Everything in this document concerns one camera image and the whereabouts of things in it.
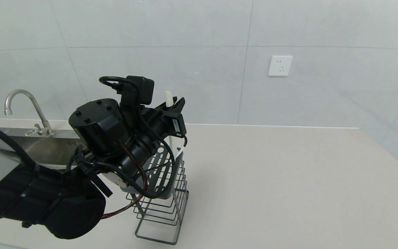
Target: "black motor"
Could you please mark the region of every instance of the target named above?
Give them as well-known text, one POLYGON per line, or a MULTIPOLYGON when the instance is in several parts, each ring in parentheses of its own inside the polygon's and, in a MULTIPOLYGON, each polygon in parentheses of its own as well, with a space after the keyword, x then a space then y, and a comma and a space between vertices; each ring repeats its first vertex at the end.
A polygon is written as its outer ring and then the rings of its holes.
POLYGON ((185 123, 180 112, 185 99, 167 107, 146 108, 153 96, 154 81, 139 76, 101 77, 99 81, 121 95, 118 104, 114 99, 99 99, 84 104, 70 116, 68 123, 86 143, 97 161, 118 166, 130 176, 137 172, 125 146, 143 165, 160 147, 160 139, 167 135, 183 137, 185 123))

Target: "faucet handle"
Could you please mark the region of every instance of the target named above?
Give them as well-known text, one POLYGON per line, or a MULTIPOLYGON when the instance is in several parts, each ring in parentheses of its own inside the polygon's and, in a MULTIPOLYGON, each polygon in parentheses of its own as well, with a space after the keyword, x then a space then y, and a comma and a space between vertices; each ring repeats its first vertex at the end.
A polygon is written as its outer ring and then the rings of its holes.
POLYGON ((47 128, 41 128, 41 126, 39 126, 39 123, 35 123, 35 127, 38 128, 38 135, 42 135, 45 131, 47 131, 47 128))

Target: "label sticker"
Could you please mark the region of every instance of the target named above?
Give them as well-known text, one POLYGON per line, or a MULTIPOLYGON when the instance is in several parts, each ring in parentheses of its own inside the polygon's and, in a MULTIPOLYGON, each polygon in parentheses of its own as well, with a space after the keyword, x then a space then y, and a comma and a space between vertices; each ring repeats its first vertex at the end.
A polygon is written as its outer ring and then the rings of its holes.
POLYGON ((174 130, 176 132, 180 132, 179 123, 177 122, 176 119, 173 119, 173 125, 174 125, 174 130))

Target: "white stick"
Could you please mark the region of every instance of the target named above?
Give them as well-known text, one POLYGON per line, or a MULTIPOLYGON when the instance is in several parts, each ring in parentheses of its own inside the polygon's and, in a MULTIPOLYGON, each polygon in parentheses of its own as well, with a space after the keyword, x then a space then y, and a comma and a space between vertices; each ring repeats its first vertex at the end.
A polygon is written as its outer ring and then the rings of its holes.
MULTIPOLYGON (((165 91, 165 104, 167 105, 167 107, 173 106, 173 95, 171 94, 171 92, 169 91, 165 91)), ((172 151, 175 150, 174 145, 173 145, 173 138, 172 136, 169 136, 169 144, 170 144, 170 148, 172 151)))

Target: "robotic arm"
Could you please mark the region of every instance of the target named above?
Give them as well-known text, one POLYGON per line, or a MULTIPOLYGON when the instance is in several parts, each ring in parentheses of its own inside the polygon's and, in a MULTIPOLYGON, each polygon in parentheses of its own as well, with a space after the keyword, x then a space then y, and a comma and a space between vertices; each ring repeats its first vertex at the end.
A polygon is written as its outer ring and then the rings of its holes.
MULTIPOLYGON (((0 180, 0 218, 22 221, 23 227, 45 225, 58 238, 77 238, 90 231, 104 214, 106 199, 112 192, 98 174, 117 175, 125 186, 140 193, 127 207, 143 196, 158 198, 169 188, 149 190, 142 165, 161 146, 167 148, 170 161, 173 151, 164 141, 167 136, 185 138, 186 129, 181 111, 185 99, 173 98, 155 108, 150 104, 154 81, 138 76, 101 77, 99 81, 121 95, 99 99, 76 109, 68 122, 86 145, 77 146, 66 170, 53 170, 33 161, 22 148, 0 131, 0 156, 16 154, 20 163, 0 180), (77 167, 71 170, 73 161, 77 167), (137 179, 142 178, 142 186, 137 179)), ((171 174, 167 186, 176 179, 171 174)))

